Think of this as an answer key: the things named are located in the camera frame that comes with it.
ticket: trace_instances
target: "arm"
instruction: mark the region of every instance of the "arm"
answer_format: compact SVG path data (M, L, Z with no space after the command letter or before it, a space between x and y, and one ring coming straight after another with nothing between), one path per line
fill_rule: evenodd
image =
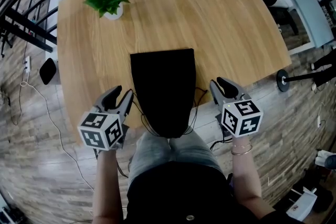
M98 155L93 224L115 224L123 220L115 152L103 151Z
M248 143L247 136L233 137L233 145L236 145L233 152L240 154L248 151L249 147L242 147ZM261 198L261 183L251 152L240 156L233 155L233 185L238 203L248 208L258 219L275 211Z

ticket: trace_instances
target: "white cube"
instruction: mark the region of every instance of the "white cube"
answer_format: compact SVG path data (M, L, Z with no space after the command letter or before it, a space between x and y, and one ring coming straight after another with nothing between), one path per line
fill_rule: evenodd
M222 125L235 137L258 132L263 111L250 100L224 103Z
M84 144L108 151L123 136L117 114L85 112L77 126Z

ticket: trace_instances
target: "light blue jeans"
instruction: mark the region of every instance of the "light blue jeans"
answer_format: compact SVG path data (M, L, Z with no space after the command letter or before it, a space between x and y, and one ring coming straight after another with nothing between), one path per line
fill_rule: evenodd
M129 186L140 174L171 161L205 165L223 173L213 153L194 131L169 140L146 131L137 141L130 167Z

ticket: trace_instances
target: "gold bracelet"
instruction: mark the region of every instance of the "gold bracelet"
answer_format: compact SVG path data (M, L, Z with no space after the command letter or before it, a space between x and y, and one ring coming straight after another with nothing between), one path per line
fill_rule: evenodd
M242 147L242 148L246 148L247 146L251 146L251 143L248 143L247 145L243 145L243 146L237 146L237 145L233 145L234 147Z
M235 152L231 151L231 154L234 155L234 156L245 155L245 154L249 153L252 150L253 146L252 145L250 145L250 146L251 146L251 148L247 152L244 152L244 153L235 153Z

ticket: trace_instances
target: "white box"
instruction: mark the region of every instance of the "white box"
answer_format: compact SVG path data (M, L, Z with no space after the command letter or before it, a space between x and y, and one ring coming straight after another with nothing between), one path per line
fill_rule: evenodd
M97 150L108 151L123 136L117 114L85 112L77 128L84 144Z
M309 215L317 199L317 196L306 188L303 191L302 196L286 212L291 218L299 221L303 221Z
M252 99L224 103L222 125L235 137L253 134L258 132L263 114Z

